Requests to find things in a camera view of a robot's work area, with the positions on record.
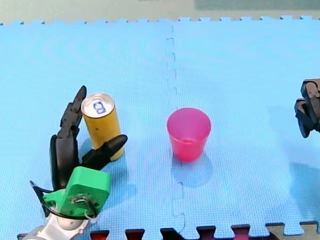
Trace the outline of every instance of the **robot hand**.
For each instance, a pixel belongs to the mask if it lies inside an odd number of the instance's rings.
[[[300,132],[307,138],[312,130],[320,132],[320,79],[306,79],[301,87],[303,98],[294,105]]]
[[[82,86],[61,118],[60,131],[50,140],[53,191],[32,181],[44,211],[46,222],[19,240],[71,240],[82,234],[102,210],[111,187],[111,177],[100,170],[111,161],[128,138],[119,135],[98,149],[91,149],[79,161],[77,135],[82,119],[81,103],[87,89]]]

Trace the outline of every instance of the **floor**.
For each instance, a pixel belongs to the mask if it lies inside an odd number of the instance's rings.
[[[130,22],[136,19],[166,18],[178,20],[179,17],[211,17],[218,20],[221,17],[231,17],[234,20],[250,16],[259,19],[260,16],[280,18],[290,15],[294,18],[312,16],[320,18],[319,0],[1,0],[0,23],[32,21],[86,21],[107,20],[113,22],[126,19]],[[285,237],[282,226],[270,226],[280,240],[320,240],[315,224],[305,225],[303,236]]]

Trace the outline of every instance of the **green robot part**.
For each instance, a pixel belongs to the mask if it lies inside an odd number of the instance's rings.
[[[108,173],[78,166],[73,170],[65,189],[48,193],[43,199],[63,215],[96,216],[107,201],[110,188],[111,176]]]

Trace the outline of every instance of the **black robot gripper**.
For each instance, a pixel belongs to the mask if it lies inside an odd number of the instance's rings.
[[[304,80],[301,94],[303,98],[296,100],[294,110],[300,132],[307,138],[312,130],[320,132],[320,78]]]

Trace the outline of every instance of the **can lid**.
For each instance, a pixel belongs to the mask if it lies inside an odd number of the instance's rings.
[[[101,118],[112,112],[115,107],[113,99],[104,93],[86,97],[81,104],[82,114],[90,118]]]

